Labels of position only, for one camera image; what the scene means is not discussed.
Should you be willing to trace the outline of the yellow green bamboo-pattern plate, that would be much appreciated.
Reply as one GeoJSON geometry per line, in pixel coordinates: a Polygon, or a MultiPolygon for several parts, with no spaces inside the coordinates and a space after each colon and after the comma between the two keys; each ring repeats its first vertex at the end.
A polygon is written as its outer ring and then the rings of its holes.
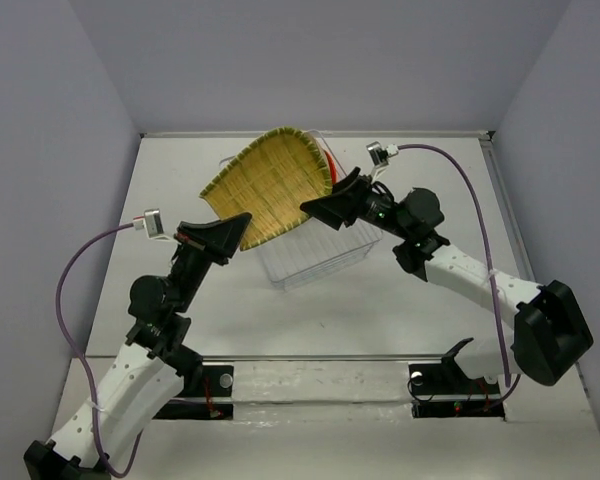
{"type": "Polygon", "coordinates": [[[225,220],[252,216],[240,249],[259,247],[305,223],[300,206],[333,190],[328,156],[316,139],[294,127],[278,127],[253,140],[200,191],[225,220]]]}

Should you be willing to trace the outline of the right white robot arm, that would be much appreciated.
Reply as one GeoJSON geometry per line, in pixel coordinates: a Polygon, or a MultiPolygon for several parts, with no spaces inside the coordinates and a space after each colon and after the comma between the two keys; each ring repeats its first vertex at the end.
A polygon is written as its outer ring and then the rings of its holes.
{"type": "Polygon", "coordinates": [[[450,391],[462,392],[476,378],[510,374],[553,386],[593,346],[569,286],[516,278],[461,251],[437,233],[444,215],[428,189],[414,188],[395,201],[385,187],[354,169],[331,194],[300,208],[335,230],[362,220],[398,237],[402,242],[393,254],[403,271],[493,313],[493,342],[468,338],[448,353],[440,379],[450,391]]]}

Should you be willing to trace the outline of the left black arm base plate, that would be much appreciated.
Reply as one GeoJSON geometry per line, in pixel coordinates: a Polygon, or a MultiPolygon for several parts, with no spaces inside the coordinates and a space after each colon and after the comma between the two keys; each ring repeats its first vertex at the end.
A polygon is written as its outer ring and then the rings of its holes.
{"type": "Polygon", "coordinates": [[[234,366],[204,364],[199,380],[186,383],[181,393],[165,404],[154,420],[232,420],[234,366]]]}

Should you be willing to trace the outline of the orange round plate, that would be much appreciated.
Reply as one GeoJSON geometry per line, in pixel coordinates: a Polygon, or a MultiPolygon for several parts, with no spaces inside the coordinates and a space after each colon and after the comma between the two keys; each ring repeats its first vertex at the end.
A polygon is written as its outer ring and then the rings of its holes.
{"type": "Polygon", "coordinates": [[[329,152],[326,152],[325,155],[326,155],[326,158],[328,160],[328,165],[329,165],[329,170],[330,170],[330,175],[331,175],[331,181],[332,181],[332,184],[335,185],[338,182],[338,180],[339,180],[339,173],[338,173],[337,163],[334,160],[333,156],[329,152]]]}

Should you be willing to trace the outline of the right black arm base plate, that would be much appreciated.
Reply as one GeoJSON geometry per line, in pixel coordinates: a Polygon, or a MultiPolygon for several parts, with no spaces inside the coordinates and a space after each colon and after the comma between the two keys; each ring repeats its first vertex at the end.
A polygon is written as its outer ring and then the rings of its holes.
{"type": "Polygon", "coordinates": [[[472,338],[454,345],[437,362],[409,365],[407,391],[415,419],[500,418],[505,419],[497,384],[484,378],[470,379],[455,358],[472,338]]]}

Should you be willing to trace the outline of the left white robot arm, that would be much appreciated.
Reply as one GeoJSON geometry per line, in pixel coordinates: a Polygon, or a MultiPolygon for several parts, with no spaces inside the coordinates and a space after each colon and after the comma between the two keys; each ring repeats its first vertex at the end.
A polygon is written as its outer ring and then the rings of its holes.
{"type": "Polygon", "coordinates": [[[195,392],[203,358],[184,344],[186,312],[212,265],[238,251],[251,222],[248,213],[204,224],[182,222],[165,276],[143,275],[131,285],[128,313],[134,324],[101,380],[83,352],[76,354],[89,395],[47,441],[34,441],[23,460],[32,479],[123,479],[136,459],[141,435],[178,394],[195,392]],[[127,457],[129,465],[115,464],[127,457]]]}

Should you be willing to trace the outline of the white wire dish rack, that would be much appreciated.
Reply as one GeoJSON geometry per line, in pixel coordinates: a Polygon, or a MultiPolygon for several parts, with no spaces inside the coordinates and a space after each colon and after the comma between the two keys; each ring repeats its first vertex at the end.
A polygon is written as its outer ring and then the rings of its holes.
{"type": "MultiPolygon", "coordinates": [[[[311,134],[325,153],[329,152],[333,156],[329,147],[319,142],[314,131],[303,131],[311,134]]],[[[219,171],[233,157],[220,161],[219,171]]],[[[333,158],[341,180],[346,171],[334,156],[333,158]]],[[[358,223],[350,228],[334,231],[309,217],[305,223],[290,232],[254,249],[241,251],[258,261],[273,287],[289,290],[362,261],[381,238],[381,232],[375,227],[358,223]]]]}

